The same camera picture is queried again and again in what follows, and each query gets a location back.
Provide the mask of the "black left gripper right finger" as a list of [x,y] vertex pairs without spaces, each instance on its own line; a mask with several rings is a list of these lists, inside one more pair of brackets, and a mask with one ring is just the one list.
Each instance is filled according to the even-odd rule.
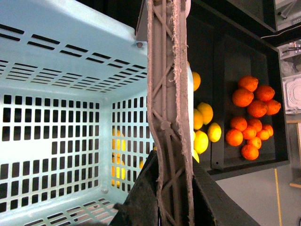
[[196,226],[258,226],[193,160],[193,203]]

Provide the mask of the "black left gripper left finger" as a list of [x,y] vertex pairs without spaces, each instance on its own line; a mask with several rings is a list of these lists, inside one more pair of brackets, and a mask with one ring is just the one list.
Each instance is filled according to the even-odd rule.
[[158,226],[157,203],[158,157],[151,151],[123,204],[116,203],[118,212],[111,226]]

